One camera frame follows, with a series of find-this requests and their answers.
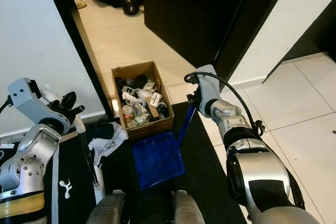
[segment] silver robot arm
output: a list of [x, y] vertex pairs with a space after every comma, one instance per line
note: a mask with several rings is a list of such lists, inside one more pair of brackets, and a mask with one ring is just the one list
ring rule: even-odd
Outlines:
[[43, 176], [55, 153], [61, 135], [66, 134], [76, 114], [84, 106], [72, 109], [76, 94], [70, 92], [59, 100], [41, 93], [34, 80], [21, 78], [9, 86], [7, 103], [31, 119], [33, 126], [21, 140], [16, 154], [0, 167], [0, 221], [9, 223], [46, 223], [44, 217]]
[[[216, 74], [212, 65], [196, 72]], [[188, 74], [187, 82], [198, 83], [194, 95], [188, 95], [191, 105], [217, 124], [227, 155], [227, 177], [231, 196], [246, 207], [253, 224], [318, 224], [288, 197], [293, 188], [299, 190], [292, 175], [278, 156], [262, 141], [257, 127], [253, 129], [241, 114], [241, 109], [221, 99], [219, 80], [214, 77]]]

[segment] white wall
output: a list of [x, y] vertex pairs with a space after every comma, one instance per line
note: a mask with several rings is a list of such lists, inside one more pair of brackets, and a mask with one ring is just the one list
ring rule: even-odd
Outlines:
[[262, 83], [330, 2], [279, 0], [231, 76], [230, 83]]
[[[53, 0], [0, 0], [0, 104], [8, 85], [21, 77], [35, 79], [59, 94], [75, 91], [82, 116], [104, 109], [77, 54]], [[33, 123], [14, 107], [0, 115], [0, 137], [25, 131]]]

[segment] blue plastic tray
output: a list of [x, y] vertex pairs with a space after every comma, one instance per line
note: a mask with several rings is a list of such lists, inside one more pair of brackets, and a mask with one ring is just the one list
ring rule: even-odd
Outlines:
[[142, 190], [184, 173], [180, 144], [194, 112], [195, 109], [190, 107], [178, 140], [172, 132], [165, 132], [133, 145], [133, 156]]

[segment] yellow stripe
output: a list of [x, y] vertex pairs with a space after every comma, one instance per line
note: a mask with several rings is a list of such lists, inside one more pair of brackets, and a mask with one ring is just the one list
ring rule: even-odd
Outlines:
[[44, 193], [0, 204], [0, 218], [36, 212], [44, 207]]

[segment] white tile floor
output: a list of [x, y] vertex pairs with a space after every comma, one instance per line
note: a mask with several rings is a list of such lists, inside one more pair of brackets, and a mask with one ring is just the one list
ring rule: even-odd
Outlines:
[[[320, 223], [335, 224], [336, 64], [327, 56], [281, 65], [262, 85], [239, 90], [255, 120], [267, 126], [264, 141], [293, 173], [306, 209]], [[168, 87], [173, 103], [186, 101], [195, 87]], [[240, 105], [227, 90], [222, 98]], [[225, 149], [211, 119], [201, 119], [225, 167]]]

